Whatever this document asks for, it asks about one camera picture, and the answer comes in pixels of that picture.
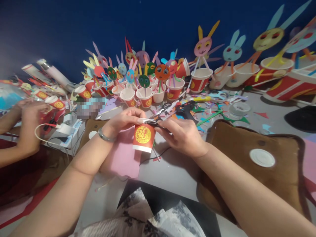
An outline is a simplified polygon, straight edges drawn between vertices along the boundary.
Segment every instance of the glue gun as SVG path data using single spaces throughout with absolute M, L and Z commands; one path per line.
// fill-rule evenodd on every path
M 190 119 L 195 124 L 197 124 L 198 121 L 195 120 L 193 118 L 192 114 L 190 113 L 190 111 L 194 109 L 195 103 L 196 103 L 195 101 L 190 100 L 190 101 L 186 102 L 185 104 L 176 107 L 177 114 L 183 116 L 184 119 Z

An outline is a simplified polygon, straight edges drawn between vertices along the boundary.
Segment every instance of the blue wall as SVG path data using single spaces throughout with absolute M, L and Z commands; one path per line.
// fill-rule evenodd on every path
M 158 50 L 160 58 L 169 58 L 178 48 L 177 57 L 193 60 L 198 41 L 198 25 L 208 34 L 221 20 L 213 35 L 213 47 L 229 44 L 232 34 L 240 29 L 246 34 L 243 55 L 236 62 L 247 60 L 254 52 L 255 38 L 268 26 L 277 9 L 285 4 L 282 24 L 305 0 L 226 0 L 226 1 L 73 1 L 73 0 L 2 0 L 0 3 L 0 77 L 6 79 L 14 72 L 27 76 L 21 67 L 45 58 L 73 82 L 83 79 L 83 60 L 88 49 L 94 52 L 94 41 L 101 54 L 110 56 L 122 50 L 124 36 L 135 51 L 146 41 L 150 58 Z M 274 56 L 289 39 L 295 26 L 305 26 L 315 15 L 316 0 L 286 29 L 283 40 L 261 55 Z M 213 57 L 221 57 L 221 48 Z M 212 69 L 223 60 L 209 63 Z

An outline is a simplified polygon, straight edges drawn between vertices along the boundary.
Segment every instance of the silver bangle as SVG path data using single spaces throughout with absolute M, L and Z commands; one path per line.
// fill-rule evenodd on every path
M 102 132 L 102 128 L 100 128 L 98 130 L 98 134 L 100 136 L 100 138 L 102 138 L 104 141 L 107 141 L 107 142 L 115 142 L 116 138 L 108 138 L 107 136 L 105 136 Z

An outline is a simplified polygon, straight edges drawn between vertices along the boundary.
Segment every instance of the white cable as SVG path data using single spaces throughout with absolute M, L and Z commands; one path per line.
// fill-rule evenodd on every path
M 44 139 L 38 137 L 38 135 L 36 134 L 36 131 L 37 131 L 37 129 L 38 129 L 40 126 L 42 126 L 42 125 L 46 125 L 46 124 L 45 124 L 45 123 L 42 123 L 42 124 L 38 125 L 38 126 L 35 128 L 35 130 L 34 130 L 35 136 L 36 136 L 38 139 L 40 139 L 41 141 L 43 141 L 43 142 L 47 142 L 47 143 L 51 143 L 51 144 L 54 144 L 54 145 L 57 145 L 57 146 L 61 146 L 60 144 L 52 143 L 52 142 L 46 141 L 46 140 L 44 140 Z M 66 152 L 66 155 L 67 155 L 67 163 L 69 164 L 68 152 L 67 152 L 67 150 L 66 150 L 65 147 L 63 147 L 63 146 L 61 146 L 61 147 L 62 147 L 62 148 L 65 150 L 65 152 Z

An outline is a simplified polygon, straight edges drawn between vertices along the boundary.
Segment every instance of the pink paper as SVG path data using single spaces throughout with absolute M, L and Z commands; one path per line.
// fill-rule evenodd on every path
M 108 158 L 113 161 L 110 170 L 120 176 L 130 178 L 138 177 L 142 153 L 133 149 L 134 130 L 135 126 L 121 131 L 108 155 Z

